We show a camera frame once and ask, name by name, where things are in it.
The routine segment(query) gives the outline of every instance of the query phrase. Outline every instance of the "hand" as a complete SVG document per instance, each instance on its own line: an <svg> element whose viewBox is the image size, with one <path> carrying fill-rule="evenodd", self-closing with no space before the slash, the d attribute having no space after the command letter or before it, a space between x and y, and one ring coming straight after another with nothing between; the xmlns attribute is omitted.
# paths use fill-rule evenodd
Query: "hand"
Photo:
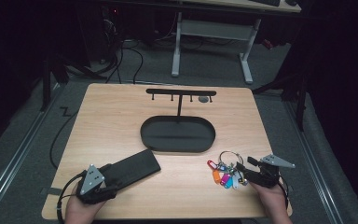
<svg viewBox="0 0 358 224"><path fill-rule="evenodd" d="M106 201L96 204L82 203L76 197L77 184L72 190L72 195L66 204L65 224L90 224L98 211L103 207Z"/></svg>
<svg viewBox="0 0 358 224"><path fill-rule="evenodd" d="M292 223L289 216L287 215L285 198L282 189L278 185L275 185L274 187L268 189L252 182L250 182L250 184L257 191L261 203L266 209L266 214L269 218L271 218L272 223Z"/></svg>

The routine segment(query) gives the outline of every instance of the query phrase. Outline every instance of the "orange key tag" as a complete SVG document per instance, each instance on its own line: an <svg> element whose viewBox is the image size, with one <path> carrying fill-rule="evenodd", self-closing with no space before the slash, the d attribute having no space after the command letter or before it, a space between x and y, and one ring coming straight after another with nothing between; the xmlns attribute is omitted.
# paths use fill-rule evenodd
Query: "orange key tag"
<svg viewBox="0 0 358 224"><path fill-rule="evenodd" d="M212 175L213 175L214 183L220 184L220 173L219 173L219 171L218 170L213 170Z"/></svg>

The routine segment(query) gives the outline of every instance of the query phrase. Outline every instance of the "metal stand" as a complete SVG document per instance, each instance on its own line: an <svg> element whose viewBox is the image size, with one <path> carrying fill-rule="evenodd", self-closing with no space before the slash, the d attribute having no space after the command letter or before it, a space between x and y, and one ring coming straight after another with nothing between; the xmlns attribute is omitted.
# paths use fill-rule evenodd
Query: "metal stand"
<svg viewBox="0 0 358 224"><path fill-rule="evenodd" d="M172 62L172 76L179 77L181 35L198 35L247 41L244 53L240 54L240 61L245 82L247 84L252 84L252 74L247 60L249 53L251 52L252 45L255 42L255 36L257 35L260 22L261 20L258 19L255 21L253 26L243 26L209 21L182 20L182 13L179 12L176 27L176 45Z"/></svg>

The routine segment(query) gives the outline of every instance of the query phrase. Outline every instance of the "gray carpet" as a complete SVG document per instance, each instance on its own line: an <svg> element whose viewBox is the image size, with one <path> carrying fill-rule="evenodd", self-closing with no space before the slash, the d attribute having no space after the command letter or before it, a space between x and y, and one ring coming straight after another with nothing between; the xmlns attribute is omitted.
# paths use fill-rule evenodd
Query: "gray carpet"
<svg viewBox="0 0 358 224"><path fill-rule="evenodd" d="M290 46L265 49L255 45L249 64L254 77L254 84L244 83L241 65L235 51L240 52L241 42L230 42L225 46L212 43L203 44L188 42L182 50L181 74L172 78L171 42L159 42L150 48L135 42L126 43L126 47L136 46L143 56L143 65L136 80L141 82L168 83L177 85L201 85L223 87L246 87L255 89L267 84L275 77ZM122 82L131 82L141 57L134 51L125 49L123 61L119 67ZM67 114L75 113L88 85L95 80L71 75L69 83L61 89L61 94L46 114L44 122L29 145L29 151L21 167L0 201L0 223L57 223L41 217L41 210L46 200L45 189L55 175L55 169L49 161L49 149L61 126L68 120ZM118 83L117 73L111 83ZM32 97L13 117L9 127L0 139L0 175L5 171L11 157L15 154L22 139L27 134L34 120L39 116L41 107L41 85L39 84ZM268 140L274 153L296 164L296 169L281 169L282 175L292 188L290 199L294 209L291 219L294 223L331 223L328 211L315 185L311 169L304 153L293 118L288 112L288 103L283 103L279 91L268 91L255 96ZM63 128L55 142L53 160L59 163L66 141L70 135L75 119ZM307 110L304 118L306 140L312 150L325 182L331 190L337 204L342 222L358 223L358 201L351 190L351 185L337 163L324 133L314 114L311 99L307 99ZM267 218L244 219L242 223L269 223Z"/></svg>

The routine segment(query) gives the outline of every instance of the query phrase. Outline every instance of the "black tray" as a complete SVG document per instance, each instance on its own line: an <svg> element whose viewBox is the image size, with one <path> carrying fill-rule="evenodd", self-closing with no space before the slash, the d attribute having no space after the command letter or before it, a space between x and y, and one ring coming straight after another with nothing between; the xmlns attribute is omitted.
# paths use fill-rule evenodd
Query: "black tray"
<svg viewBox="0 0 358 224"><path fill-rule="evenodd" d="M155 116L141 127L144 145L154 151L203 152L216 137L213 125L206 119L188 116Z"/></svg>

